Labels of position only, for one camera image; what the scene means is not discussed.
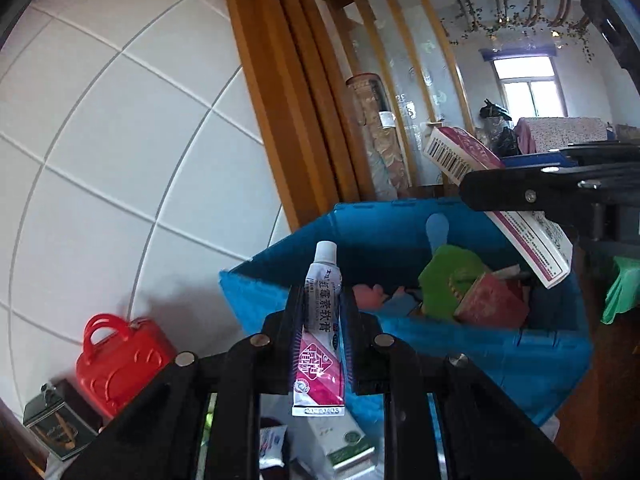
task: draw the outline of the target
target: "red plastic handbag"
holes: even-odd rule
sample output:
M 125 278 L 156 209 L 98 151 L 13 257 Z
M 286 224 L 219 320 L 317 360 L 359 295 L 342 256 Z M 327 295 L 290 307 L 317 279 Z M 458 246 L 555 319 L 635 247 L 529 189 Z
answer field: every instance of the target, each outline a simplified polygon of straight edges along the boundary
M 91 336 L 99 328 L 115 332 L 93 344 Z M 98 314 L 84 328 L 76 377 L 90 399 L 113 417 L 174 357 L 174 346 L 153 320 L 127 323 L 113 314 Z

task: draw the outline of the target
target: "blue fabric bin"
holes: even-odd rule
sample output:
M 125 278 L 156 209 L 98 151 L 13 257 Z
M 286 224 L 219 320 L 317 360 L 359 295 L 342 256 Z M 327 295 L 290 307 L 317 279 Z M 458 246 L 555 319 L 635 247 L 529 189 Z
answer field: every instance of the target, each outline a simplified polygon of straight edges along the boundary
M 228 272 L 222 290 L 244 330 L 260 332 L 271 312 L 284 308 L 288 289 L 303 283 L 316 242 L 338 245 L 344 285 L 381 284 L 387 293 L 400 285 L 417 287 L 431 258 L 425 232 L 433 213 L 449 219 L 449 243 L 477 253 L 497 270 L 526 264 L 484 213 L 458 199 L 338 204 L 334 211 L 293 233 Z M 532 291 L 526 330 L 488 330 L 429 319 L 379 316 L 421 354 L 463 352 L 499 384 L 536 424 L 543 424 L 588 370 L 591 343 L 577 279 L 572 273 L 551 290 Z M 380 396 L 348 396 L 356 418 L 382 413 Z

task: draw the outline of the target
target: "window frame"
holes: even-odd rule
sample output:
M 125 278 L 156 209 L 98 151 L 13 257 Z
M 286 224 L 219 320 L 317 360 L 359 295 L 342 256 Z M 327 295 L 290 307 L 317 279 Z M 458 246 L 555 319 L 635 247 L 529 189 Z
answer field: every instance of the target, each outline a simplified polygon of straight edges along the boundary
M 513 56 L 514 58 L 525 58 L 525 57 L 531 57 L 531 56 Z M 556 62 L 554 60 L 554 58 L 552 56 L 548 56 L 547 54 L 541 54 L 539 56 L 536 57 L 546 57 L 548 58 L 548 60 L 551 62 L 551 67 L 554 71 L 554 74 L 552 76 L 542 76 L 542 77 L 512 77 L 512 78 L 505 78 L 505 79 L 500 79 L 500 75 L 498 75 L 498 69 L 495 67 L 495 62 L 499 59 L 504 59 L 504 58 L 496 58 L 496 59 L 492 59 L 491 60 L 491 68 L 494 71 L 494 76 L 495 76 L 495 80 L 498 84 L 498 88 L 500 90 L 500 96 L 502 97 L 502 104 L 504 105 L 505 108 L 507 108 L 507 110 L 509 109 L 509 101 L 507 99 L 507 92 L 506 89 L 504 87 L 505 84 L 508 83 L 527 83 L 527 87 L 529 88 L 529 94 L 531 95 L 531 102 L 533 103 L 533 109 L 536 112 L 536 117 L 540 117 L 540 115 L 538 114 L 538 106 L 536 105 L 536 99 L 533 95 L 533 90 L 531 88 L 531 83 L 535 83 L 538 81 L 553 81 L 556 83 L 556 90 L 558 92 L 558 98 L 560 99 L 560 105 L 562 107 L 562 113 L 564 114 L 564 117 L 568 117 L 569 113 L 567 112 L 566 109 L 566 100 L 564 98 L 564 91 L 562 90 L 562 84 L 560 83 L 560 78 L 558 77 L 558 70 L 556 69 Z

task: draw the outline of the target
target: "wooden floor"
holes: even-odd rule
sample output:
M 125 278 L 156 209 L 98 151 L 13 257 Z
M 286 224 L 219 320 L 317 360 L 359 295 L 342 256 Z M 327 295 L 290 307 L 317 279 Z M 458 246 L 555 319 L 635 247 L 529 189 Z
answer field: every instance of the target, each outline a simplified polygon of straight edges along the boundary
M 600 323 L 606 286 L 576 268 L 590 322 L 591 370 L 558 413 L 556 444 L 584 480 L 599 479 L 640 424 L 640 308 Z

